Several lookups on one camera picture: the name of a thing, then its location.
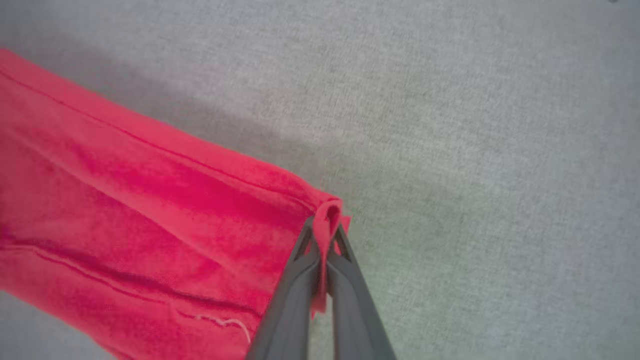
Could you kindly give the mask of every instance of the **folded cloth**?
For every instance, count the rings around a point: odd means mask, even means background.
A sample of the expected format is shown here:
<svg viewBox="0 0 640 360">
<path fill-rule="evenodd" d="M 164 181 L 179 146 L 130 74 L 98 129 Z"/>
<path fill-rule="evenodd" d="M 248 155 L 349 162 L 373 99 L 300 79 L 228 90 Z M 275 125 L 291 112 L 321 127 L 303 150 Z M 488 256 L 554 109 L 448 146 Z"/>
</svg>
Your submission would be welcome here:
<svg viewBox="0 0 640 360">
<path fill-rule="evenodd" d="M 348 222 L 294 174 L 6 50 L 0 117 L 0 288 L 120 359 L 241 359 L 305 220 L 325 256 Z"/>
</svg>

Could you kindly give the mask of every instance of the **gray fabric surface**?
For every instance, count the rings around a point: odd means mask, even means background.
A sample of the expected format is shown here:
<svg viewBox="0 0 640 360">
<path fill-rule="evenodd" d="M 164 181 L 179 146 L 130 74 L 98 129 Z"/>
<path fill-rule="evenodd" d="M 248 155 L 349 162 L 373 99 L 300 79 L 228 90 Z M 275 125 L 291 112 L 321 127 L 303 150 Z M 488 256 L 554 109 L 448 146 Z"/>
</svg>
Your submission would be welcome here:
<svg viewBox="0 0 640 360">
<path fill-rule="evenodd" d="M 4 0 L 0 45 L 340 195 L 400 359 L 632 359 L 638 19 L 637 0 Z M 313 358 L 331 348 L 320 318 Z"/>
</svg>

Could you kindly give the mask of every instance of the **gray tablecloth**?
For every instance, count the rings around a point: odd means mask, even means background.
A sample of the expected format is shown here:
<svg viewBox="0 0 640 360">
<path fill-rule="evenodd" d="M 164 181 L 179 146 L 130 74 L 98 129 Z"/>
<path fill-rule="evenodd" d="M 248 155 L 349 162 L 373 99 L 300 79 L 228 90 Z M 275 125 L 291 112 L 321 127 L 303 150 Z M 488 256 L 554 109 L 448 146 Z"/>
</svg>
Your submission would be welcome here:
<svg viewBox="0 0 640 360">
<path fill-rule="evenodd" d="M 632 359 L 638 19 L 637 0 L 4 0 L 0 45 L 340 195 L 400 359 Z M 2 351 L 41 357 L 37 324 L 62 325 L 2 299 Z M 46 354 L 86 358 L 77 336 Z M 320 318 L 312 356 L 331 346 Z"/>
</svg>

